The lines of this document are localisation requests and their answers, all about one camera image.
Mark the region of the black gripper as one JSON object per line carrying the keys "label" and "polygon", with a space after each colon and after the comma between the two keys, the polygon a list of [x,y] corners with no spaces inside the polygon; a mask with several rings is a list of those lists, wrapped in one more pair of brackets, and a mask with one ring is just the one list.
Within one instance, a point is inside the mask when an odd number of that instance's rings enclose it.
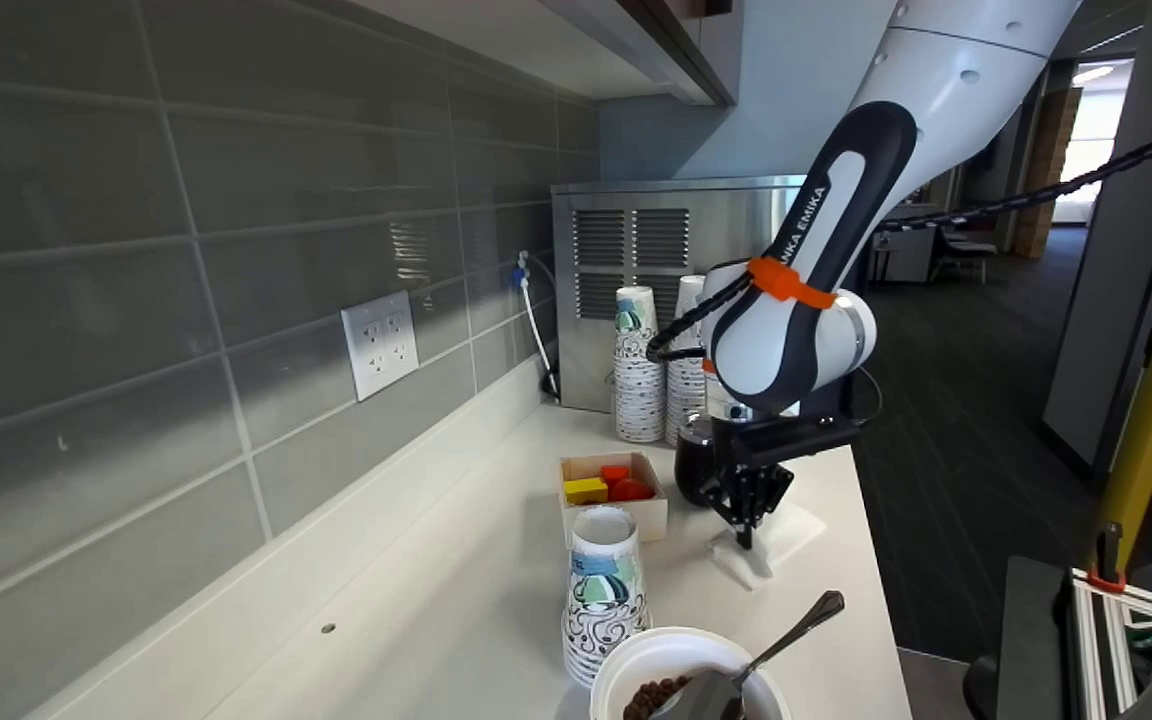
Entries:
{"label": "black gripper", "polygon": [[701,493],[706,507],[732,525],[737,544],[753,547],[755,525],[780,503],[775,493],[732,493],[718,485],[738,469],[775,469],[780,460],[814,457],[861,435],[854,417],[794,417],[794,422],[706,422],[703,426],[703,475]]}

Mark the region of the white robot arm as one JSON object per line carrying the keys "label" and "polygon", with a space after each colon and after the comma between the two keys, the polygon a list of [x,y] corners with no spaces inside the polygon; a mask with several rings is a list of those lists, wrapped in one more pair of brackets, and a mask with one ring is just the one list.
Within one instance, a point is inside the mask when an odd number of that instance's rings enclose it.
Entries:
{"label": "white robot arm", "polygon": [[701,503],[753,547],[793,485],[787,460],[849,444],[854,422],[803,417],[799,399],[853,377],[875,350],[870,307],[845,289],[862,244],[917,188],[974,156],[1018,108],[1080,0],[894,0],[849,112],[821,145],[773,244],[718,263],[680,322],[728,411],[706,417],[710,480]]}

